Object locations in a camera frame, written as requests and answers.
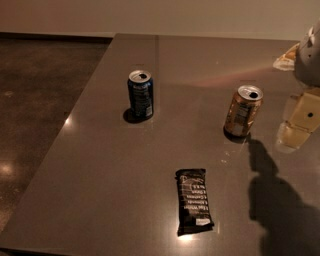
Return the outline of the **white rounded gripper body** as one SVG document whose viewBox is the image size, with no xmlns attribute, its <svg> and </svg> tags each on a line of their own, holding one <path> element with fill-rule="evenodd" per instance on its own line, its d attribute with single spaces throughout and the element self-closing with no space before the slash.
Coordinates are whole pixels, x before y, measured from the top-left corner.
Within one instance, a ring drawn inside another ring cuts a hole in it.
<svg viewBox="0 0 320 256">
<path fill-rule="evenodd" d="M 296 51 L 295 77 L 308 86 L 320 87 L 320 20 L 300 41 Z"/>
</svg>

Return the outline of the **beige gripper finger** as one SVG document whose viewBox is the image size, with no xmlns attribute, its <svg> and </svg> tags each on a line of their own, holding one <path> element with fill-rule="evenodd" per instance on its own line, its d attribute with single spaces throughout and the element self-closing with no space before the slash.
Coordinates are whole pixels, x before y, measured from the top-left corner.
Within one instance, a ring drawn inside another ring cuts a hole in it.
<svg viewBox="0 0 320 256">
<path fill-rule="evenodd" d="M 294 71 L 298 48 L 299 44 L 293 45 L 274 61 L 273 67 L 281 71 Z"/>
<path fill-rule="evenodd" d="M 291 95 L 277 133 L 279 149 L 299 149 L 320 126 L 320 88 Z"/>
</svg>

